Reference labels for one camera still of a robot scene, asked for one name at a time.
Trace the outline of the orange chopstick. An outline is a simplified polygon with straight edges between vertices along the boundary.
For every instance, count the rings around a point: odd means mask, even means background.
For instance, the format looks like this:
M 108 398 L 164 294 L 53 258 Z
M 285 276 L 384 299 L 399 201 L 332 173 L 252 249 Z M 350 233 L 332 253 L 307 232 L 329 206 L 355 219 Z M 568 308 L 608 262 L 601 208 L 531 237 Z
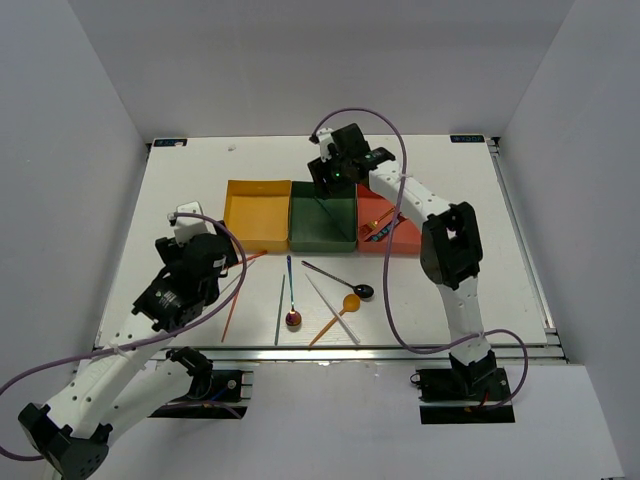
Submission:
M 226 322 L 225 322 L 225 325 L 224 325 L 224 329 L 223 329 L 223 332 L 222 332 L 222 336 L 221 336 L 221 339 L 220 339 L 221 343 L 224 343 L 225 340 L 226 340 L 226 337 L 227 337 L 227 334 L 228 334 L 228 330 L 229 330 L 229 327 L 230 327 L 230 323 L 231 323 L 231 320 L 233 318 L 233 314 L 234 314 L 234 311 L 235 311 L 235 308 L 236 308 L 236 305 L 237 305 L 238 297 L 239 297 L 239 293 L 234 295 L 233 300 L 231 302 L 231 306 L 230 306 L 230 309 L 229 309 L 229 312 L 228 312 L 228 315 L 227 315 L 227 319 L 226 319 Z
M 268 253 L 269 252 L 267 250 L 263 250 L 263 251 L 260 251 L 260 252 L 257 252 L 257 253 L 250 254 L 250 255 L 246 256 L 246 262 L 251 262 L 253 260 L 256 260 L 256 259 L 258 259 L 258 258 L 260 258 L 260 257 L 262 257 L 264 255 L 267 255 Z M 243 263 L 243 261 L 242 261 L 242 259 L 240 259 L 235 264 L 233 264 L 233 265 L 231 265 L 229 267 L 224 267 L 223 268 L 223 272 L 228 271 L 230 268 L 234 268 L 236 266 L 239 266 L 242 263 Z

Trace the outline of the teal chopstick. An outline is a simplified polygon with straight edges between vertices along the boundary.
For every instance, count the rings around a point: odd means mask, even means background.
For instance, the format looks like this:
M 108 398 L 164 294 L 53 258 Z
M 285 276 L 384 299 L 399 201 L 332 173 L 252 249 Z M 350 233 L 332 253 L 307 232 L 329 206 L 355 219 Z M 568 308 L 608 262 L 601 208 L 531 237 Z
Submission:
M 282 320 L 282 308 L 283 308 L 283 301 L 284 301 L 285 280 L 286 280 L 286 275 L 283 274 L 282 278 L 281 278 L 281 286 L 280 286 L 279 302 L 278 302 L 278 312 L 277 312 L 276 326 L 275 326 L 275 331 L 274 331 L 274 346 L 278 346 L 279 345 L 280 328 L 281 328 L 281 320 Z
M 336 211 L 331 207 L 325 200 L 316 196 L 313 197 L 313 200 L 326 213 L 334 227 L 341 233 L 344 239 L 349 242 L 354 242 L 355 234 L 352 232 L 350 224 L 346 221 L 346 218 L 339 211 Z

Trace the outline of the gold fork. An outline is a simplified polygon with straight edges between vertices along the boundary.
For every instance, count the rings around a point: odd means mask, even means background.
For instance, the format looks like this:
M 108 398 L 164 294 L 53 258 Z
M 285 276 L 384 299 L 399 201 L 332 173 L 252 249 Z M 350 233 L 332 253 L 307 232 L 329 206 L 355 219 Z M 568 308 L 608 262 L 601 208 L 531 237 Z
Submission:
M 362 226 L 359 227 L 358 229 L 358 233 L 360 236 L 364 236 L 364 235 L 369 235 L 372 232 L 374 232 L 378 225 L 384 220 L 386 219 L 389 215 L 391 215 L 394 212 L 394 208 L 390 208 L 387 211 L 385 211 L 383 214 L 379 215 L 377 218 L 374 218 L 373 220 L 363 224 Z

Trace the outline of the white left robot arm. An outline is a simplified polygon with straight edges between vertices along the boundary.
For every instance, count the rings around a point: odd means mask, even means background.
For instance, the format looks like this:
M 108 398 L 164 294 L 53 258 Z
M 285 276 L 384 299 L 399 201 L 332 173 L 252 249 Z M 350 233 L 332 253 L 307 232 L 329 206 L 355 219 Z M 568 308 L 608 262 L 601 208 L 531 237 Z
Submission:
M 173 335 L 219 297 L 218 279 L 237 263 L 228 232 L 199 227 L 160 238 L 162 269 L 134 301 L 104 351 L 43 405 L 27 404 L 18 416 L 32 446 L 64 479 L 87 479 L 110 446 L 132 426 L 174 399 L 204 399 L 212 363 L 191 347 L 168 352 L 146 380 L 131 380 Z

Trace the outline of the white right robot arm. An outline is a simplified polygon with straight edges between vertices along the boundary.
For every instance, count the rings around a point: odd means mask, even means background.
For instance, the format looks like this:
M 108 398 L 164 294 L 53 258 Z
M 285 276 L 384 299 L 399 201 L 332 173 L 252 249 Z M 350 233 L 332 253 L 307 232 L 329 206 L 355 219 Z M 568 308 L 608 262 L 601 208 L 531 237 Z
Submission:
M 320 129 L 310 141 L 320 149 L 308 168 L 322 194 L 362 185 L 393 202 L 421 230 L 420 264 L 439 291 L 450 333 L 452 388 L 463 398 L 477 397 L 494 374 L 496 360 L 478 301 L 483 250 L 474 208 L 438 197 L 408 174 L 405 161 L 383 147 L 372 148 L 354 123 Z

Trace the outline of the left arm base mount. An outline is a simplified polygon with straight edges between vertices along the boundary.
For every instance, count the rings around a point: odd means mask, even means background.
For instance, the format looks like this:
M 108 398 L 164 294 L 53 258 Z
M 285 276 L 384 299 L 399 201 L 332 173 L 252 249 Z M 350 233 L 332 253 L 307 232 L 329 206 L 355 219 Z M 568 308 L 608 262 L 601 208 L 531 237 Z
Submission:
M 218 368 L 198 350 L 170 349 L 164 359 L 179 362 L 194 373 L 189 390 L 154 411 L 151 418 L 241 420 L 252 396 L 254 372 L 237 367 Z

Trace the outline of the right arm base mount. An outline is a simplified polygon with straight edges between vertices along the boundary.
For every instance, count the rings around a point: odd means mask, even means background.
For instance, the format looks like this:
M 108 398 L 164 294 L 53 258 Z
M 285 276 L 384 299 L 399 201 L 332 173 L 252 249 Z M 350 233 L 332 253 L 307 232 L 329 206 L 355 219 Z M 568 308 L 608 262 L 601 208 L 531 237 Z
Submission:
M 511 395 L 506 372 L 494 375 L 471 393 L 464 389 L 449 369 L 420 369 L 410 376 L 419 392 L 423 425 L 512 424 L 513 406 L 505 402 Z

